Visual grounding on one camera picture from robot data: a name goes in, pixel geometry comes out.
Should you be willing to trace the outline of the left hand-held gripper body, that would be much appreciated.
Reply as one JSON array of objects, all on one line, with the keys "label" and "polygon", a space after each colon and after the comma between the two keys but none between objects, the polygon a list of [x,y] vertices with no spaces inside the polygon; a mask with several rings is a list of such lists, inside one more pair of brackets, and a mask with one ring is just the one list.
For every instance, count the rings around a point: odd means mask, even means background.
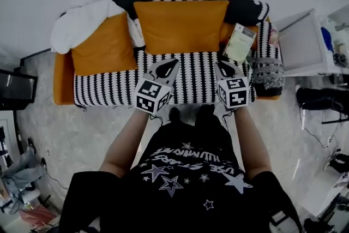
[{"label": "left hand-held gripper body", "polygon": [[141,78],[135,88],[135,107],[147,113],[157,113],[168,104],[172,87]]}]

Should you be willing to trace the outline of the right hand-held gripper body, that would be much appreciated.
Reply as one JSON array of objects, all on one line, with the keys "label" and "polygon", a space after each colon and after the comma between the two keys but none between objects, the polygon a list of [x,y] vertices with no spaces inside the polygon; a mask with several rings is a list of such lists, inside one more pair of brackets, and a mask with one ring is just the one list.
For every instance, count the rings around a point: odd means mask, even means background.
[{"label": "right hand-held gripper body", "polygon": [[246,77],[218,81],[219,99],[227,109],[245,107],[249,103],[249,85]]}]

